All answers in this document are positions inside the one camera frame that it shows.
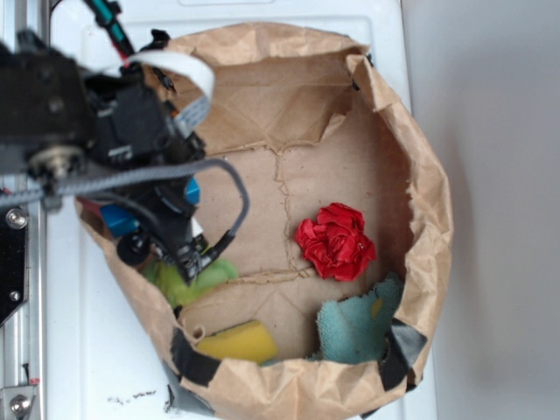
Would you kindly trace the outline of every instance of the teal cloth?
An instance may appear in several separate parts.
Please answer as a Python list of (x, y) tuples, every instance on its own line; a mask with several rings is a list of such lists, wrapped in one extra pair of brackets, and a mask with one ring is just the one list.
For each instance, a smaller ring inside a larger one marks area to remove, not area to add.
[[(403, 282), (396, 273), (389, 273), (367, 295), (325, 302), (317, 317), (321, 349), (310, 360), (380, 361), (386, 352), (385, 335), (402, 296)], [(382, 298), (382, 306), (372, 318), (371, 307), (378, 298)]]

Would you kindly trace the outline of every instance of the yellow-green sponge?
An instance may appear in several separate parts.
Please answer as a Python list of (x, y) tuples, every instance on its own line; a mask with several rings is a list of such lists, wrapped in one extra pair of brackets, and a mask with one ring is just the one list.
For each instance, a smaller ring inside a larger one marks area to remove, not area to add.
[(216, 359), (241, 359), (259, 365), (278, 353), (276, 343), (260, 321), (249, 321), (205, 337), (197, 349)]

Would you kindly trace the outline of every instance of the black bracket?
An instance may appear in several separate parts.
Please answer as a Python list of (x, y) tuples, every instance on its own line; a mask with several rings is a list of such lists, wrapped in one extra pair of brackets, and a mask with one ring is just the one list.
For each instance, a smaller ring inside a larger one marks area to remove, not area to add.
[(27, 300), (27, 217), (19, 207), (0, 209), (0, 326)]

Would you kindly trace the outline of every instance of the red artificial rose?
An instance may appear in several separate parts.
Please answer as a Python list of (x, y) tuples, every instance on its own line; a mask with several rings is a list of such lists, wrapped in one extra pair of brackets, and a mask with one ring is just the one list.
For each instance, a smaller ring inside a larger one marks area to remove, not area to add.
[(332, 203), (319, 210), (317, 222), (302, 221), (295, 239), (321, 277), (352, 282), (377, 258), (374, 243), (364, 235), (364, 225), (359, 211)]

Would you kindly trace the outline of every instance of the brown paper bag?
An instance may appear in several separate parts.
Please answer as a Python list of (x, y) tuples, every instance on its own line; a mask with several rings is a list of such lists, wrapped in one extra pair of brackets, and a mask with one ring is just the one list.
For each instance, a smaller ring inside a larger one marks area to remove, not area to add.
[[(216, 73), (212, 111), (197, 132), (209, 155), (237, 168), (251, 196), (248, 220), (224, 255), (241, 278), (177, 320), (158, 289), (119, 260), (101, 222), (82, 218), (189, 401), (226, 419), (343, 419), (403, 396), (422, 380), (445, 297), (452, 207), (441, 164), (368, 62), (368, 48), (285, 24), (239, 24), (167, 48), (198, 56)], [(160, 88), (162, 96), (180, 107), (198, 96), (188, 80), (171, 79), (177, 94)], [(196, 217), (215, 242), (239, 197), (221, 173), (197, 180), (203, 200)], [(319, 278), (293, 241), (298, 224), (332, 202), (361, 210), (377, 247), (378, 260), (352, 283)], [(354, 366), (305, 360), (318, 349), (321, 304), (367, 293), (390, 270), (405, 288), (387, 357)], [(267, 326), (282, 362), (259, 367), (193, 350), (200, 331), (251, 319)]]

